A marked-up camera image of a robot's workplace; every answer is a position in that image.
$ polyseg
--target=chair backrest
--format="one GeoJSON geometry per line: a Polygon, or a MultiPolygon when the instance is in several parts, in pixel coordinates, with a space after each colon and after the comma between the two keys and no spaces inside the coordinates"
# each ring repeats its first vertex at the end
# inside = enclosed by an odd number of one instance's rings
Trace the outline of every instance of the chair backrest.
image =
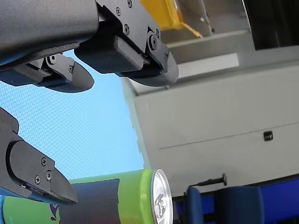
{"type": "Polygon", "coordinates": [[[203,224],[200,192],[195,187],[189,187],[186,197],[188,224],[203,224]]]}
{"type": "Polygon", "coordinates": [[[258,187],[232,187],[214,194],[217,224],[264,224],[261,190],[258,187]]]}

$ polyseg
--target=cabinet door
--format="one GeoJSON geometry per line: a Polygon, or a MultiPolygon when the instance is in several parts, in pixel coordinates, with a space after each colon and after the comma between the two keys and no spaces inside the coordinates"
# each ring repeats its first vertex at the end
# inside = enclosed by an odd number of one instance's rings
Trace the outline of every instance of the cabinet door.
{"type": "Polygon", "coordinates": [[[299,121],[299,66],[188,85],[135,102],[145,141],[153,138],[156,148],[292,124],[299,121]]]}
{"type": "MultiPolygon", "coordinates": [[[[264,141],[263,131],[258,131],[160,149],[157,163],[167,173],[174,196],[182,195],[190,184],[222,173],[227,174],[229,187],[299,173],[299,124],[271,130],[271,141],[264,141]]],[[[223,185],[200,187],[202,192],[220,188],[223,185]]]]}

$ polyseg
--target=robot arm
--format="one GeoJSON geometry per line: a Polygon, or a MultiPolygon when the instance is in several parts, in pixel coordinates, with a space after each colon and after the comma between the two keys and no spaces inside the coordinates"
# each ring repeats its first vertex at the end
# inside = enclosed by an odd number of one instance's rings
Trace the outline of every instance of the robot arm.
{"type": "Polygon", "coordinates": [[[91,75],[61,53],[100,73],[116,73],[150,86],[178,78],[160,29],[138,0],[5,0],[0,14],[0,80],[79,92],[91,75]]]}
{"type": "Polygon", "coordinates": [[[0,108],[0,194],[76,204],[76,193],[55,162],[25,142],[18,131],[18,121],[0,108]]]}
{"type": "MultiPolygon", "coordinates": [[[[144,85],[170,85],[178,78],[160,28],[138,0],[1,1],[0,81],[88,90],[92,76],[63,55],[71,49],[100,73],[144,85]]],[[[0,194],[75,204],[76,194],[55,162],[18,136],[18,129],[18,121],[0,108],[0,194]]]]}

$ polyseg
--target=can lid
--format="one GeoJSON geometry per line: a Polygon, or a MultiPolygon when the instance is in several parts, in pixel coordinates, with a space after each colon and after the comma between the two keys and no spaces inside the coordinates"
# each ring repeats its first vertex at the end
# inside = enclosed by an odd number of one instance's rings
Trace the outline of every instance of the can lid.
{"type": "Polygon", "coordinates": [[[158,169],[151,178],[150,202],[155,224],[172,224],[173,207],[169,183],[165,173],[158,169]]]}

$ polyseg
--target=yellow object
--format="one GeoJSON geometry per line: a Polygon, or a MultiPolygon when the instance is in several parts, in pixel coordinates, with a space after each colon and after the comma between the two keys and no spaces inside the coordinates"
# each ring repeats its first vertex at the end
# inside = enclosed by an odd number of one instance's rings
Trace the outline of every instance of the yellow object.
{"type": "Polygon", "coordinates": [[[140,0],[140,2],[158,23],[161,30],[188,29],[195,36],[202,37],[199,32],[184,23],[175,0],[140,0]]]}

